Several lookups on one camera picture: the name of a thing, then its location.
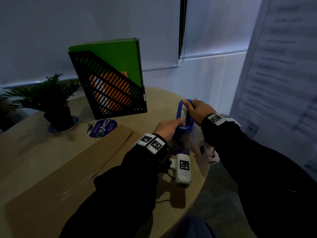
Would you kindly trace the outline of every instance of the black jacket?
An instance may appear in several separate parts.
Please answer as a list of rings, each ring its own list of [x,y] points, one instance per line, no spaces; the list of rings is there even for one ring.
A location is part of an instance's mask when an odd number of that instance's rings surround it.
[[[302,168],[249,139],[233,122],[216,126],[206,117],[201,128],[238,184],[245,215],[258,238],[314,237],[317,183]],[[160,171],[153,158],[136,145],[120,166],[95,178],[96,191],[67,221],[60,237],[133,237],[155,207]]]

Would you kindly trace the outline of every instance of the person's leg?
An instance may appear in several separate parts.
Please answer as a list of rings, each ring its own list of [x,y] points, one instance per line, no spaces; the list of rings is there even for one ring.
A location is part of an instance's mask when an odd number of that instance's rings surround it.
[[[179,225],[174,238],[216,238],[215,232],[199,217],[187,216]]]

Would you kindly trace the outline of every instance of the person's left hand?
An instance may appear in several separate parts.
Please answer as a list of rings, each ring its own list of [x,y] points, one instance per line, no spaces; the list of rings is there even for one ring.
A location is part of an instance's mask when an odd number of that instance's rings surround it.
[[[166,142],[172,139],[175,129],[184,122],[183,118],[176,120],[161,121],[156,126],[153,134],[158,134],[165,139]]]

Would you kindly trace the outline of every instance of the potted plant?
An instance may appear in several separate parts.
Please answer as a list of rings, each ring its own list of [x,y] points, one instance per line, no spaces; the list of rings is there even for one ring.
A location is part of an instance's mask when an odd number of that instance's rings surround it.
[[[62,74],[46,77],[43,83],[31,88],[13,88],[5,92],[5,98],[21,97],[12,101],[11,108],[32,108],[43,111],[44,118],[58,131],[65,131],[74,126],[73,117],[70,114],[68,98],[78,90],[78,81],[59,82]]]

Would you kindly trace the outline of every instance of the cardboard flap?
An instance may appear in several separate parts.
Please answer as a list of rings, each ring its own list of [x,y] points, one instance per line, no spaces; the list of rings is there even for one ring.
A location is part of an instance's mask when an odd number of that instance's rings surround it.
[[[132,132],[126,126],[118,126],[8,202],[5,213],[13,236],[58,237],[65,222],[94,192],[95,176],[120,150]]]

